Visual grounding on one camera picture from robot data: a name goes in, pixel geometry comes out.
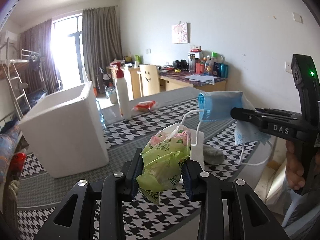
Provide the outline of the person's right hand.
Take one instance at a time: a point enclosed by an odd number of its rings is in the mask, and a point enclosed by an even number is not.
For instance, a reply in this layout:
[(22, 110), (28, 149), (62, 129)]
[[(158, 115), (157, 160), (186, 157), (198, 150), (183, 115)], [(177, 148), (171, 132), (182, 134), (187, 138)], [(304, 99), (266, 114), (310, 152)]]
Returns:
[(295, 146), (291, 141), (286, 141), (286, 179), (289, 187), (293, 190), (299, 190), (305, 185), (303, 178), (304, 168), (295, 155)]

